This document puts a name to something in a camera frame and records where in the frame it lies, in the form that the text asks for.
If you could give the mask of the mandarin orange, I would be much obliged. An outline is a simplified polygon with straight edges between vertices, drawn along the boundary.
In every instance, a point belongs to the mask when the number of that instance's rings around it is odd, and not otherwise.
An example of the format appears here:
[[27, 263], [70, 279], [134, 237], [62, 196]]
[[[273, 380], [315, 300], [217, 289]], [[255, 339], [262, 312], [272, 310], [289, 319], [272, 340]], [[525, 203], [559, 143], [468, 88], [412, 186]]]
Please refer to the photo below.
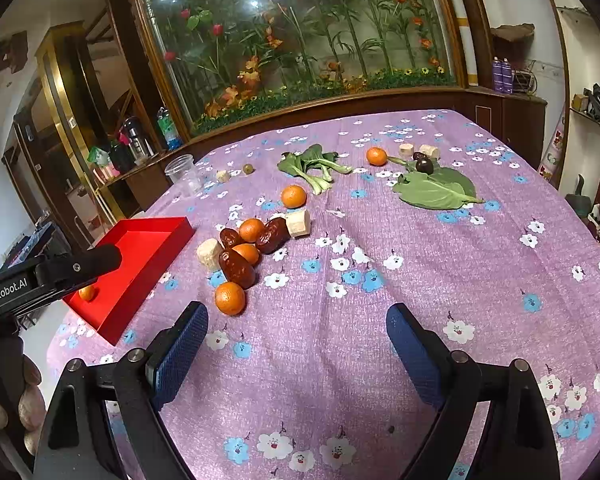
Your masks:
[[223, 314], [240, 315], [246, 307], [246, 294], [238, 284], [225, 282], [215, 289], [214, 302]]

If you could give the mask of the black thermos jug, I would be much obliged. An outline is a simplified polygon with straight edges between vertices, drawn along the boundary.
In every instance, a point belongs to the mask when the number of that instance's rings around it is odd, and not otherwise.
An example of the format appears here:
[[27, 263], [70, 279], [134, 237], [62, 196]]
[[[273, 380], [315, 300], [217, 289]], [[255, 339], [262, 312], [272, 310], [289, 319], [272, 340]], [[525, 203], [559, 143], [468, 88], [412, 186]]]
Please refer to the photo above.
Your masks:
[[131, 116], [125, 119], [122, 124], [122, 133], [129, 140], [129, 147], [137, 165], [146, 162], [152, 156], [152, 151], [137, 117]]

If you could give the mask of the green label water bottle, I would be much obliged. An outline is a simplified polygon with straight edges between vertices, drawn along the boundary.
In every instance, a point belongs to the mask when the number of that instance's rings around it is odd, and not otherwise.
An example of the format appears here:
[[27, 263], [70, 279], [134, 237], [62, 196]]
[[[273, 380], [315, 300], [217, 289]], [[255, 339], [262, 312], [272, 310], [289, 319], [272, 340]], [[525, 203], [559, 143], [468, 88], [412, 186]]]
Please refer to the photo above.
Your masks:
[[169, 110], [164, 106], [158, 110], [157, 122], [164, 140], [166, 140], [168, 150], [173, 151], [180, 148], [183, 145], [183, 141], [178, 134], [178, 129], [175, 127]]

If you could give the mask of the small white piece near cup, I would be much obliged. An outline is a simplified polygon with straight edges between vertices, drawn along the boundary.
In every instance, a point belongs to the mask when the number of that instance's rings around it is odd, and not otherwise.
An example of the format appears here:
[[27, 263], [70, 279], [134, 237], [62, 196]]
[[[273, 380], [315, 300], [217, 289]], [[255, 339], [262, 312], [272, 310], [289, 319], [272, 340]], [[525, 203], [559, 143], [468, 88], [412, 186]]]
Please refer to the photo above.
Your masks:
[[216, 173], [216, 180], [225, 183], [230, 180], [230, 173], [227, 170], [220, 170]]

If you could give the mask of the white sugarcane piece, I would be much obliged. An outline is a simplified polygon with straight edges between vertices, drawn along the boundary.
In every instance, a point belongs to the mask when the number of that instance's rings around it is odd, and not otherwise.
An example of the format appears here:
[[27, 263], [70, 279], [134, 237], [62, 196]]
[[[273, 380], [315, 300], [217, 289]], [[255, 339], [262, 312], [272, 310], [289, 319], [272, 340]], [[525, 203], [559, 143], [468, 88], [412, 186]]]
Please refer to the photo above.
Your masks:
[[196, 249], [198, 261], [209, 271], [219, 270], [219, 258], [222, 254], [223, 246], [216, 238], [204, 240]]
[[308, 236], [311, 233], [311, 217], [307, 209], [299, 209], [286, 215], [286, 227], [293, 238]]

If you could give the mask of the red tray box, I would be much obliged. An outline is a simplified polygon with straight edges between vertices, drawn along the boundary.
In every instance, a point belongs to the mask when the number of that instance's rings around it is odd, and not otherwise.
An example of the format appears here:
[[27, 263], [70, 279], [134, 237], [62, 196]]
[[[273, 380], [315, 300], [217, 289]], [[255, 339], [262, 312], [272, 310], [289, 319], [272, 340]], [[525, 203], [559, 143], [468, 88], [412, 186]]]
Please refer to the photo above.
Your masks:
[[193, 234], [194, 229], [184, 217], [119, 221], [98, 244], [114, 245], [120, 250], [120, 268], [97, 279], [97, 294], [92, 300], [72, 292], [64, 297], [64, 303], [114, 346]]

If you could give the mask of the purple floral tablecloth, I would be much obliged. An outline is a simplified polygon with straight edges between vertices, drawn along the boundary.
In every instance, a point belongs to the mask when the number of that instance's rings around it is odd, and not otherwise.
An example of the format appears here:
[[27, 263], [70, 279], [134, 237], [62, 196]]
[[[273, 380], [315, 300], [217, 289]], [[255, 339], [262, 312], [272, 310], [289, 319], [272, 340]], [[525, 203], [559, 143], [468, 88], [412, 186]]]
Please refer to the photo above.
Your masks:
[[[197, 247], [250, 218], [281, 216], [285, 152], [321, 144], [353, 168], [308, 199], [311, 233], [257, 266], [243, 314], [213, 307], [222, 275]], [[392, 187], [404, 169], [366, 151], [421, 152], [475, 185], [483, 204], [428, 210]], [[253, 174], [244, 174], [250, 164]], [[504, 141], [450, 110], [367, 115], [280, 129], [198, 162], [204, 187], [170, 190], [153, 216], [194, 236], [114, 346], [69, 314], [47, 351], [59, 375], [80, 358], [111, 363], [147, 346], [191, 301], [209, 328], [162, 417], [201, 479], [394, 479], [434, 411], [419, 401], [386, 333], [406, 304], [451, 349], [480, 362], [527, 360], [575, 479], [600, 450], [600, 244], [566, 201]], [[221, 183], [216, 173], [227, 170]]]

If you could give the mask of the clear plastic cup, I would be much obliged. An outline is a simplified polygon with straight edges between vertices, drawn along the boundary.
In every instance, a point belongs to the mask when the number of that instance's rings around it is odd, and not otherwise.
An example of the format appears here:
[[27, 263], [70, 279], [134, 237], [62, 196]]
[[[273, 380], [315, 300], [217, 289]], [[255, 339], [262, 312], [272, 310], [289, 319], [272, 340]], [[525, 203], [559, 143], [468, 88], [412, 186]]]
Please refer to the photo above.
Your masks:
[[183, 154], [172, 159], [164, 168], [164, 174], [183, 196], [194, 196], [202, 187], [192, 154]]

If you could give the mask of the long red date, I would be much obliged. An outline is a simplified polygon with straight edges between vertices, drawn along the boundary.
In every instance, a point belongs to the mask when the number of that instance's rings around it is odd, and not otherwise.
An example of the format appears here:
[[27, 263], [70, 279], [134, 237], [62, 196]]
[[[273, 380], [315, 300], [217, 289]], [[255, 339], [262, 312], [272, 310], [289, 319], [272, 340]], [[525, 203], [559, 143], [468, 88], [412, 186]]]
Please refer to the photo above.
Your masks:
[[257, 273], [253, 266], [233, 248], [220, 253], [219, 265], [227, 281], [239, 285], [242, 289], [256, 284]]

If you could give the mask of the large green leaf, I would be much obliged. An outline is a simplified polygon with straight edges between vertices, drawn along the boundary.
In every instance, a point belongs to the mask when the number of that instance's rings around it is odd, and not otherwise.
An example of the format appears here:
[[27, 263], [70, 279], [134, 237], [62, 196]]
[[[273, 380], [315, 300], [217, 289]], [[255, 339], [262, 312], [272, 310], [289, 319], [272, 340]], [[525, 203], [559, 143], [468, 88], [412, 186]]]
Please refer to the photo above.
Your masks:
[[[416, 170], [419, 158], [432, 160], [433, 174], [422, 174]], [[467, 204], [484, 203], [468, 177], [453, 168], [441, 167], [435, 158], [417, 152], [411, 160], [389, 157], [388, 161], [404, 169], [392, 187], [404, 203], [428, 210], [455, 210]]]

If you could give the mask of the small red date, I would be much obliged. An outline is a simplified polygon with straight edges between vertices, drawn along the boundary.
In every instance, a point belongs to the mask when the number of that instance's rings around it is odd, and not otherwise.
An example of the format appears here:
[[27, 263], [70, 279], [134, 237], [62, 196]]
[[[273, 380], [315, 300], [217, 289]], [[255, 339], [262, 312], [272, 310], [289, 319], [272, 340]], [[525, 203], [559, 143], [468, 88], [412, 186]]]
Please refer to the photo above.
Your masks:
[[225, 249], [233, 248], [237, 245], [244, 244], [245, 241], [237, 231], [231, 228], [224, 228], [219, 234], [220, 242]]

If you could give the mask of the dark fruit on leaf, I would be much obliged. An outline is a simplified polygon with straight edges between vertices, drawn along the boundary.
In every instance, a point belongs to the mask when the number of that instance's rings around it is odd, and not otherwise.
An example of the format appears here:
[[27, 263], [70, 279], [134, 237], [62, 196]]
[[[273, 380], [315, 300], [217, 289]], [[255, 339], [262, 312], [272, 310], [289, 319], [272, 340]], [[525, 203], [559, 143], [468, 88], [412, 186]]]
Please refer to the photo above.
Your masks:
[[415, 168], [422, 174], [433, 174], [434, 163], [430, 158], [419, 158], [416, 160]]

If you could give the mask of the bok choy stalk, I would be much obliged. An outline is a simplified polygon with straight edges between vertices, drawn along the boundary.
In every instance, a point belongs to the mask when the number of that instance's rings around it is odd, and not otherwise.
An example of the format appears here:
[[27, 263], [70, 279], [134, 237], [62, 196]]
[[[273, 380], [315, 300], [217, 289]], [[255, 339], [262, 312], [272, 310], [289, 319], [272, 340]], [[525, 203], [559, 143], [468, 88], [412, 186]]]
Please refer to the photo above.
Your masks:
[[305, 180], [314, 195], [320, 195], [334, 183], [332, 172], [350, 174], [351, 166], [340, 164], [337, 152], [324, 152], [321, 144], [310, 145], [302, 153], [285, 152], [277, 164], [284, 174]]

